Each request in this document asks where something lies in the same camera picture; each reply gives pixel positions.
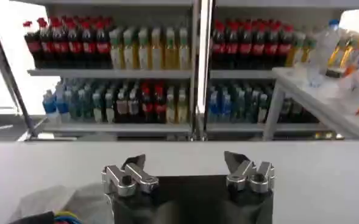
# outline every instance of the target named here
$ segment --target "soda bottle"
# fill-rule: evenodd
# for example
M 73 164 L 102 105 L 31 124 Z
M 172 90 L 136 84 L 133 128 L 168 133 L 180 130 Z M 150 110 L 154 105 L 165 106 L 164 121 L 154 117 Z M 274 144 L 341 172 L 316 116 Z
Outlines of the soda bottle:
M 243 32 L 240 35 L 238 68 L 250 69 L 251 68 L 251 48 L 252 48 L 252 30 L 251 23 L 245 22 L 243 24 Z
M 266 36 L 265 41 L 265 68 L 272 69 L 275 66 L 275 56 L 278 49 L 278 34 L 279 28 L 277 25 L 272 25 L 270 31 Z
M 166 123 L 166 100 L 160 85 L 155 86 L 155 113 L 158 123 Z
M 39 18 L 37 22 L 40 26 L 39 36 L 44 54 L 43 68 L 57 68 L 52 31 L 47 27 L 48 24 L 43 18 Z
M 230 32 L 227 36 L 226 43 L 226 60 L 228 62 L 228 69 L 235 69 L 237 64 L 237 55 L 238 55 L 238 23 L 230 23 Z
M 259 24 L 258 29 L 254 34 L 252 45 L 252 65 L 253 69 L 262 69 L 264 67 L 263 50 L 265 48 L 265 25 Z
M 225 65 L 225 53 L 226 53 L 226 36 L 225 27 L 223 23 L 216 21 L 215 29 L 213 31 L 213 47 L 211 50 L 211 68 L 212 69 L 224 69 Z
M 60 68 L 70 68 L 69 44 L 67 34 L 60 22 L 52 22 L 52 34 L 54 49 L 59 61 Z
M 104 29 L 104 23 L 98 22 L 96 31 L 96 47 L 98 50 L 98 66 L 101 69 L 112 68 L 110 58 L 110 38 L 107 30 Z
M 82 23 L 82 42 L 87 68 L 97 68 L 96 34 L 88 22 Z
M 26 21 L 25 23 L 23 23 L 23 27 L 25 28 L 25 41 L 27 44 L 27 48 L 29 48 L 29 51 L 33 56 L 35 67 L 42 68 L 43 48 L 40 43 L 40 36 L 38 32 L 33 30 L 31 25 L 31 21 Z
M 154 105 L 152 103 L 151 91 L 147 85 L 142 87 L 142 107 L 144 113 L 145 123 L 151 123 L 154 121 L 153 109 Z
M 276 67 L 284 67 L 286 63 L 286 58 L 291 49 L 293 42 L 293 27 L 285 25 L 280 35 L 279 45 L 277 49 L 277 61 Z
M 84 68 L 85 59 L 83 54 L 82 33 L 74 22 L 68 23 L 68 43 L 71 53 L 71 67 Z

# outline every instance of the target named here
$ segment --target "store shelf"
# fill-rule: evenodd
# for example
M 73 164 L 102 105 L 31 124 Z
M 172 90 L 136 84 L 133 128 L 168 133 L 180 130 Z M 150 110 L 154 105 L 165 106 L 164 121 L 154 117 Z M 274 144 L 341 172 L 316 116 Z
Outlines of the store shelf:
M 274 79 L 271 70 L 211 70 L 211 79 Z
M 83 4 L 83 5 L 192 5 L 192 0 L 12 0 L 31 4 Z
M 189 79 L 191 70 L 34 69 L 31 76 L 94 79 Z
M 208 124 L 207 133 L 256 133 L 263 132 L 265 124 Z M 292 123 L 292 124 L 277 124 L 277 132 L 310 132 L 310 131 L 329 131 L 330 129 L 322 124 L 311 123 Z
M 42 132 L 52 133 L 191 133 L 188 124 L 43 124 Z

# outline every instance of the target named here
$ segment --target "juice bottle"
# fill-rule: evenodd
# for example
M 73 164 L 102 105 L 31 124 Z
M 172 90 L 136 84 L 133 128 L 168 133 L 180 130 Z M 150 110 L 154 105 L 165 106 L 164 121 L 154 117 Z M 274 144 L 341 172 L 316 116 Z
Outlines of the juice bottle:
M 124 45 L 123 45 L 123 28 L 119 27 L 109 33 L 113 69 L 124 69 Z
M 178 48 L 175 44 L 175 31 L 172 27 L 167 28 L 166 31 L 165 58 L 166 69 L 178 69 Z
M 151 69 L 151 46 L 149 45 L 148 29 L 142 28 L 138 33 L 138 60 L 139 67 L 142 70 Z
M 152 69 L 161 70 L 165 67 L 162 32 L 160 28 L 152 31 Z
M 190 46 L 188 44 L 188 32 L 186 28 L 179 30 L 180 44 L 179 44 L 179 69 L 190 69 Z
M 134 41 L 135 29 L 133 27 L 124 32 L 124 61 L 125 69 L 138 69 L 137 44 Z

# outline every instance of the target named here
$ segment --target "white countertop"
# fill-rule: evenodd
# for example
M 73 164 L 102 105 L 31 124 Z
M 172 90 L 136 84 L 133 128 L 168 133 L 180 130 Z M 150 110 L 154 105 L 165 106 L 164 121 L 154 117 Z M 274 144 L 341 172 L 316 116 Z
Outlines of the white countertop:
M 274 223 L 359 223 L 359 142 L 31 142 L 0 144 L 0 223 L 19 199 L 101 180 L 109 164 L 147 155 L 151 175 L 228 174 L 223 151 L 270 161 Z

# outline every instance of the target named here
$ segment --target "red label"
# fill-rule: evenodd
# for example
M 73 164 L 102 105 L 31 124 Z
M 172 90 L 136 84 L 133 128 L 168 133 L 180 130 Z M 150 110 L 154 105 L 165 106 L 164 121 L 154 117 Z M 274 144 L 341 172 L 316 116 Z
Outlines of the red label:
M 281 44 L 278 46 L 278 54 L 285 55 L 290 51 L 291 44 Z
M 143 111 L 150 113 L 152 112 L 152 109 L 154 108 L 154 106 L 152 104 L 143 104 Z
M 264 44 L 255 44 L 252 48 L 252 54 L 261 55 L 261 54 L 263 54 L 264 48 L 265 48 Z
M 80 42 L 70 42 L 69 49 L 72 53 L 81 53 L 83 51 L 83 46 Z
M 237 43 L 227 44 L 226 48 L 228 54 L 236 54 L 238 52 L 239 44 Z
M 95 53 L 96 52 L 96 44 L 94 44 L 94 43 L 83 43 L 83 50 L 86 53 Z
M 110 52 L 110 44 L 109 43 L 97 43 L 97 50 L 101 54 L 108 54 Z
M 226 52 L 226 44 L 213 44 L 213 53 L 223 54 Z
M 241 44 L 241 45 L 240 45 L 240 48 L 239 48 L 239 52 L 240 52 L 241 54 L 250 54 L 250 52 L 251 52 L 251 47 L 252 47 L 251 44 Z
M 52 42 L 42 42 L 44 52 L 53 53 L 55 51 L 55 47 Z
M 277 52 L 278 45 L 277 44 L 266 44 L 265 45 L 265 54 L 275 55 Z
M 29 42 L 27 43 L 27 48 L 29 48 L 29 51 L 31 53 L 35 53 L 41 50 L 41 45 L 40 42 L 38 41 L 34 41 L 34 42 Z
M 67 42 L 58 42 L 54 43 L 55 51 L 58 53 L 67 53 L 69 52 L 69 47 Z

